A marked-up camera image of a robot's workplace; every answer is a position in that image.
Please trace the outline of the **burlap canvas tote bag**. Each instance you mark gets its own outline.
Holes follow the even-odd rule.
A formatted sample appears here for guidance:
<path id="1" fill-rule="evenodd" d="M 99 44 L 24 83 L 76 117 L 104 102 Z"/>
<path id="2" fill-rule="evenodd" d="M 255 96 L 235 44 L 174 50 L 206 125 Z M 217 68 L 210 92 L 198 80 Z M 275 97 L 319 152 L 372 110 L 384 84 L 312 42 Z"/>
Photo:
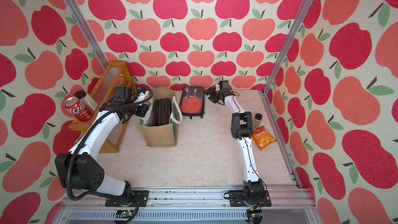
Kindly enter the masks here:
<path id="1" fill-rule="evenodd" d="M 136 127 L 148 147 L 175 147 L 181 120 L 182 113 L 175 91 L 167 87 L 158 87 L 153 90 L 147 114 L 140 119 Z"/>

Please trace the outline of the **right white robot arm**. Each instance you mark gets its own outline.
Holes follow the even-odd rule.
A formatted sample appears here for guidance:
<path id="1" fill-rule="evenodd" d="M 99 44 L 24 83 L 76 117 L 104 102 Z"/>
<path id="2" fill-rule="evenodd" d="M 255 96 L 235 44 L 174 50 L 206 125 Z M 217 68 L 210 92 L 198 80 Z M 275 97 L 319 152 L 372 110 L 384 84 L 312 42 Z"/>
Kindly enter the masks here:
<path id="1" fill-rule="evenodd" d="M 241 195 L 243 203 L 249 207 L 258 207 L 266 198 L 265 183 L 257 172 L 252 150 L 253 121 L 252 114 L 244 110 L 236 99 L 236 93 L 231 91 L 227 80 L 222 80 L 215 87 L 205 91 L 210 101 L 228 107 L 232 113 L 231 134 L 239 145 L 243 168 L 244 186 Z"/>

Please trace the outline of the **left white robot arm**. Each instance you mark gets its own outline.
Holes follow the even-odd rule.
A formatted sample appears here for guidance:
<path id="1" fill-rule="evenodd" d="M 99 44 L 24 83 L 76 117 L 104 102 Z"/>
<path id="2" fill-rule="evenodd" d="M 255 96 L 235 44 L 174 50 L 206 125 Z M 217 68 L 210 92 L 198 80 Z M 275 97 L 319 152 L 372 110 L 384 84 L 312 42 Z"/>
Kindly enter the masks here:
<path id="1" fill-rule="evenodd" d="M 80 141 L 67 153 L 57 155 L 55 163 L 59 179 L 71 200 L 77 201 L 87 195 L 134 199 L 129 182 L 108 176 L 96 160 L 114 127 L 129 120 L 125 116 L 144 117 L 148 110 L 145 103 L 105 103 Z"/>

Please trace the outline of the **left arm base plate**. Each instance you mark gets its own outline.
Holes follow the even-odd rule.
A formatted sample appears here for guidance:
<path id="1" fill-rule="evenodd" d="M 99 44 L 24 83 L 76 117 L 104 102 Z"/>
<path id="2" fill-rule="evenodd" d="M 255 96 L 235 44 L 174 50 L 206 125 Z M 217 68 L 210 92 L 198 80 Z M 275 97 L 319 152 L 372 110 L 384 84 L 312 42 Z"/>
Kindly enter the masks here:
<path id="1" fill-rule="evenodd" d="M 112 196 L 107 198 L 105 202 L 106 207 L 146 207 L 148 201 L 149 191 L 147 190 L 132 190 L 126 196 Z"/>

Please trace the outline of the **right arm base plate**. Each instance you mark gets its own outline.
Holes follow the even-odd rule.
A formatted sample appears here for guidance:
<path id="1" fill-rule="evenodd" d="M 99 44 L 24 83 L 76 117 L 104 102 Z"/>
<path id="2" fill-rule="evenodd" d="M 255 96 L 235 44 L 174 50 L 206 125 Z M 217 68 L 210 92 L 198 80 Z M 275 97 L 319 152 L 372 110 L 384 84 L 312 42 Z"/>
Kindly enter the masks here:
<path id="1" fill-rule="evenodd" d="M 266 190 L 259 195 L 243 192 L 239 190 L 231 190 L 224 194 L 224 199 L 229 200 L 231 207 L 271 207 L 271 198 Z"/>

